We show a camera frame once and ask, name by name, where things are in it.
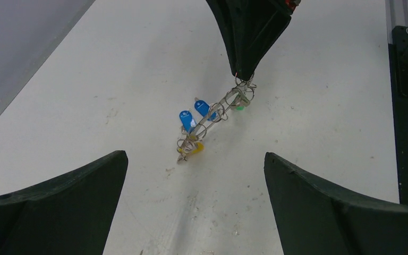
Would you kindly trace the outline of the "aluminium frame rail right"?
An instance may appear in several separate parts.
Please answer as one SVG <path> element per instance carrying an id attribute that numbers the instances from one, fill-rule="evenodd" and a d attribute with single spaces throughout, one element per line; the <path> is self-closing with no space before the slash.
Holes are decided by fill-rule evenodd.
<path id="1" fill-rule="evenodd" d="M 408 0 L 386 1 L 388 43 L 393 44 L 392 30 L 396 27 L 404 27 L 408 35 Z"/>

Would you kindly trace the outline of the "yellow key tag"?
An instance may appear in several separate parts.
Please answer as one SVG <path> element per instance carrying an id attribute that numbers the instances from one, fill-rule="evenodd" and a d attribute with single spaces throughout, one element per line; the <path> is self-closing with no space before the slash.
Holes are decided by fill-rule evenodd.
<path id="1" fill-rule="evenodd" d="M 196 136 L 187 136 L 185 139 L 179 139 L 177 142 L 177 151 L 183 156 L 197 154 L 204 150 L 204 145 Z"/>

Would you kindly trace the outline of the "large metal ring disc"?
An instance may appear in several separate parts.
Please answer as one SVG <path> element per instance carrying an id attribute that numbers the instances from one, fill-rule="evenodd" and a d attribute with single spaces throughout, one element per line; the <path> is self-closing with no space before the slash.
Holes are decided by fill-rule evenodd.
<path id="1" fill-rule="evenodd" d="M 199 98 L 194 99 L 193 109 L 198 113 L 194 117 L 192 110 L 183 110 L 178 114 L 181 122 L 182 136 L 177 140 L 177 163 L 188 160 L 192 155 L 204 150 L 203 140 L 209 130 L 217 123 L 227 121 L 230 111 L 242 111 L 247 108 L 255 97 L 257 85 L 252 79 L 235 78 L 235 86 L 225 96 L 209 104 Z"/>

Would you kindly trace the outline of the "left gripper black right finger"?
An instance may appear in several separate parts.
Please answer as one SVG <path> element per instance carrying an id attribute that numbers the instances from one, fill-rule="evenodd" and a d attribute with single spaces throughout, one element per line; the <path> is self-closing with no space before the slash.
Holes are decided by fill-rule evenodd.
<path id="1" fill-rule="evenodd" d="M 264 174 L 285 254 L 408 254 L 408 206 L 354 192 L 272 152 Z"/>

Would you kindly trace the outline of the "green key tag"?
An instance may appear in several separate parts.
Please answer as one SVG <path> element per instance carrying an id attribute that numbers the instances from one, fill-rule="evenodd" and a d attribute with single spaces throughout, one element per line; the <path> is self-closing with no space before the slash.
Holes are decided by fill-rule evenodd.
<path id="1" fill-rule="evenodd" d="M 243 93 L 239 93 L 231 103 L 231 110 L 242 111 L 249 105 L 250 101 L 247 99 L 247 97 Z"/>

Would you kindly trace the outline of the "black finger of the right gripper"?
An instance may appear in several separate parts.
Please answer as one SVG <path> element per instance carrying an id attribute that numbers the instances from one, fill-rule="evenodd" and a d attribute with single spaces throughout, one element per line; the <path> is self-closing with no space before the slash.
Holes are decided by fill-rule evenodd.
<path id="1" fill-rule="evenodd" d="M 236 7 L 239 7 L 240 4 L 238 3 L 238 1 L 225 0 L 206 0 L 206 2 L 216 19 L 220 34 L 222 36 L 228 56 L 231 73 L 236 76 L 238 70 L 233 28 L 234 22 L 231 11 L 233 11 Z"/>
<path id="2" fill-rule="evenodd" d="M 251 78 L 291 17 L 292 1 L 235 1 L 235 70 L 240 79 Z"/>

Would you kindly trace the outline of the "blue key tag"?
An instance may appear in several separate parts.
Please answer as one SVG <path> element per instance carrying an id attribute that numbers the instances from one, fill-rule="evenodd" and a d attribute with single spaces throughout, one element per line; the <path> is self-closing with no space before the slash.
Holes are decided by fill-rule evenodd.
<path id="1" fill-rule="evenodd" d="M 192 132 L 197 126 L 197 123 L 190 110 L 181 111 L 179 113 L 179 119 L 182 123 L 181 132 L 183 134 Z"/>
<path id="2" fill-rule="evenodd" d="M 213 113 L 210 113 L 211 107 L 210 105 L 205 102 L 204 100 L 201 100 L 199 98 L 194 99 L 194 109 L 206 120 L 206 121 L 211 121 L 211 122 L 217 122 L 218 121 L 218 114 L 217 111 L 214 111 Z"/>

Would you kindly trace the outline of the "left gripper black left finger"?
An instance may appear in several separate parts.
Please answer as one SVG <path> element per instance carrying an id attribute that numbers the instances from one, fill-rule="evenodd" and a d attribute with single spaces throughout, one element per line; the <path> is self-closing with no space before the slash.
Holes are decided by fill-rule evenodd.
<path id="1" fill-rule="evenodd" d="M 0 254 L 102 254 L 128 164 L 117 150 L 0 195 Z"/>

